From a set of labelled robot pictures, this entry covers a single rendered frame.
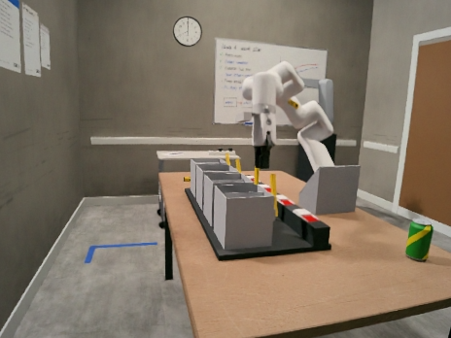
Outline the green and yellow drink can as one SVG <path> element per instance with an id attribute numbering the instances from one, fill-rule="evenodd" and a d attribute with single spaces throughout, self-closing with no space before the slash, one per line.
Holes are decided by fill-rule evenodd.
<path id="1" fill-rule="evenodd" d="M 414 219 L 410 223 L 405 254 L 413 260 L 423 261 L 428 258 L 434 228 L 432 222 Z"/>

